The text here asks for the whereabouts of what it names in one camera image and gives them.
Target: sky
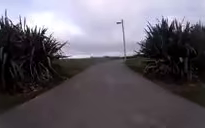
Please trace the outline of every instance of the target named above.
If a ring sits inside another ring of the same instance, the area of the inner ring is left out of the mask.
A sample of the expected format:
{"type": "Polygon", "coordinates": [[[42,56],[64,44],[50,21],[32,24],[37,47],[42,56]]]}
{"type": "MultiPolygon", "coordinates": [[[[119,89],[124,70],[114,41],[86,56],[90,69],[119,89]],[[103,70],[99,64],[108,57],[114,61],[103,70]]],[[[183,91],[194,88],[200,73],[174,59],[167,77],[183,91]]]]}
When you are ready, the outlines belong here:
{"type": "Polygon", "coordinates": [[[128,55],[139,49],[148,22],[162,16],[205,22],[205,0],[0,0],[0,16],[5,9],[13,21],[21,15],[68,41],[63,51],[73,57],[123,55],[121,19],[128,55]]]}

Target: lamp post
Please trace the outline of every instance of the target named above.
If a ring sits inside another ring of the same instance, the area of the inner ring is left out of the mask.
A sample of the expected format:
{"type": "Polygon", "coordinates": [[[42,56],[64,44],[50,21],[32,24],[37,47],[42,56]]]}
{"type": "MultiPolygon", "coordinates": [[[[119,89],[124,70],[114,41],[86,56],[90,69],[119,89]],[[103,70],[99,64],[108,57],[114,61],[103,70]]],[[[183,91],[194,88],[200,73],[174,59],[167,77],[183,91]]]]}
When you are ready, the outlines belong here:
{"type": "Polygon", "coordinates": [[[123,34],[123,46],[124,46],[124,61],[126,61],[126,42],[125,42],[125,28],[124,28],[124,20],[121,19],[121,21],[116,22],[116,24],[122,25],[122,34],[123,34]]]}

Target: roadside plant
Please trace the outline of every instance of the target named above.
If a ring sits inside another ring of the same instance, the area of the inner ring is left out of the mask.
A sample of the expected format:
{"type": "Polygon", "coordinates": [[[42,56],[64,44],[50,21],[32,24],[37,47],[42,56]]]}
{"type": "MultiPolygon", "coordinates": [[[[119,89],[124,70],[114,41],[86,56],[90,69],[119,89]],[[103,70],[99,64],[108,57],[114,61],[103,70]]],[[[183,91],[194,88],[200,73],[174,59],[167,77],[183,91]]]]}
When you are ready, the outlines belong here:
{"type": "Polygon", "coordinates": [[[154,73],[159,76],[173,76],[175,78],[192,81],[197,78],[197,71],[192,60],[197,51],[191,45],[190,34],[192,26],[173,20],[162,18],[159,23],[148,23],[146,38],[139,43],[140,53],[149,58],[145,67],[145,74],[154,73]]]}
{"type": "Polygon", "coordinates": [[[65,57],[61,48],[66,42],[46,32],[45,28],[30,28],[25,19],[14,24],[6,12],[0,17],[0,89],[23,92],[60,77],[52,61],[65,57]]]}

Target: vegetation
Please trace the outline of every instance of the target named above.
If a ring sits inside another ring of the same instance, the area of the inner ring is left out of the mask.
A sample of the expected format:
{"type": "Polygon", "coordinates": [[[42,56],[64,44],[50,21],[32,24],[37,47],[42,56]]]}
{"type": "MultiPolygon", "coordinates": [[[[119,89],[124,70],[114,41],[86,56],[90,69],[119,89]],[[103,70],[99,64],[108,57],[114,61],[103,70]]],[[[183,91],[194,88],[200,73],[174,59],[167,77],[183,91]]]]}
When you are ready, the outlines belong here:
{"type": "Polygon", "coordinates": [[[205,107],[205,25],[162,18],[155,25],[148,23],[145,32],[137,56],[126,64],[157,85],[205,107]]]}
{"type": "Polygon", "coordinates": [[[63,58],[60,43],[45,28],[30,28],[26,21],[18,24],[7,17],[0,18],[0,89],[23,92],[46,86],[60,77],[52,62],[63,58]]]}
{"type": "Polygon", "coordinates": [[[148,24],[138,54],[146,60],[145,74],[182,81],[205,81],[205,26],[162,18],[148,24]]]}

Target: asphalt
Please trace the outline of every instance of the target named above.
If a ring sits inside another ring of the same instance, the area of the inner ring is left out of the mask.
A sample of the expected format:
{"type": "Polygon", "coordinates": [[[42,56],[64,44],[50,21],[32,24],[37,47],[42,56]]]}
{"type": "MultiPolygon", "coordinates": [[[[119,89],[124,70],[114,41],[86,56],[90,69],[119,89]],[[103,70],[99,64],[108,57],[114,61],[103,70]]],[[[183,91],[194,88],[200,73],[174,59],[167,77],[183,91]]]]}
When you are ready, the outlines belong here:
{"type": "Polygon", "coordinates": [[[113,61],[0,115],[0,128],[205,128],[205,108],[113,61]]]}

